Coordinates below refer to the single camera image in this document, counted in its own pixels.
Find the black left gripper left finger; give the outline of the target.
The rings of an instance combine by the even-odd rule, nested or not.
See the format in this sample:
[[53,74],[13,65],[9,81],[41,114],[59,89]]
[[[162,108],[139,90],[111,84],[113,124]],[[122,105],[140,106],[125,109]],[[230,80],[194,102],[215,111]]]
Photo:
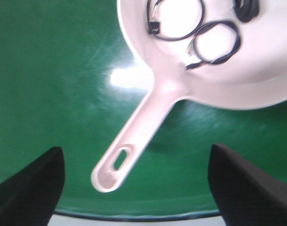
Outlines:
[[0,226],[46,226],[64,187],[64,154],[52,147],[0,183]]

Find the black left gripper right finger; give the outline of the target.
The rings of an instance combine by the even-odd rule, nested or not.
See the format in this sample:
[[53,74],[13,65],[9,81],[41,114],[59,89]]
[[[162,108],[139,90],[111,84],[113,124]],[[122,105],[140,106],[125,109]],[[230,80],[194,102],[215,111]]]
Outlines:
[[228,226],[287,226],[287,185],[223,144],[213,144],[210,191]]

